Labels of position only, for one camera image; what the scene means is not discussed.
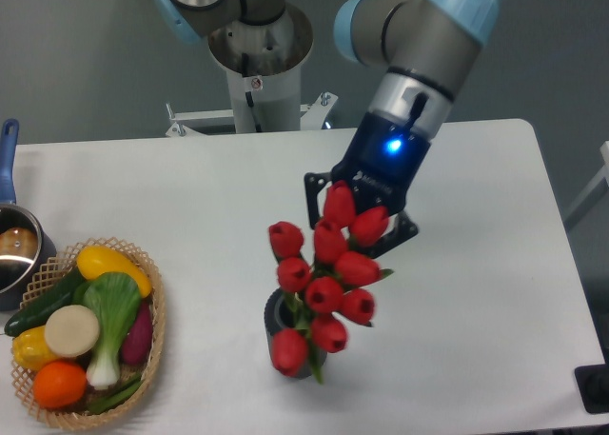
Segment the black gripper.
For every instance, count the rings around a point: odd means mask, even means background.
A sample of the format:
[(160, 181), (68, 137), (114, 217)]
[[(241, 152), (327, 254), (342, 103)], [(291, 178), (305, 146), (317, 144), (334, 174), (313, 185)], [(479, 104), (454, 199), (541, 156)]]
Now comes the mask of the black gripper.
[(376, 259), (419, 233), (404, 210), (406, 193), (419, 170), (430, 143), (412, 130), (412, 124), (395, 124), (368, 112), (358, 126), (343, 159), (331, 172), (308, 172), (304, 191), (308, 223), (314, 229), (322, 218), (320, 194), (331, 183), (346, 182), (357, 213), (383, 206), (395, 215), (393, 228), (363, 253)]

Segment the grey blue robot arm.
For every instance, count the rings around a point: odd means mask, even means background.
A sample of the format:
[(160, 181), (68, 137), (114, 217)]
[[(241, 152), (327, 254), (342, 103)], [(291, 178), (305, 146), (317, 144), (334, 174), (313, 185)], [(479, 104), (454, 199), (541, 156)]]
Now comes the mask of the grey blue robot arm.
[[(300, 129), (301, 68), (313, 46), (286, 0), (154, 0), (183, 42), (206, 41), (225, 71), (240, 133)], [(304, 178), (308, 217), (322, 188), (345, 182), (355, 208), (385, 207), (394, 225), (358, 250), (376, 258), (417, 233), (406, 193), (487, 44), (501, 0), (348, 0), (333, 37), (340, 54), (385, 73), (342, 160)]]

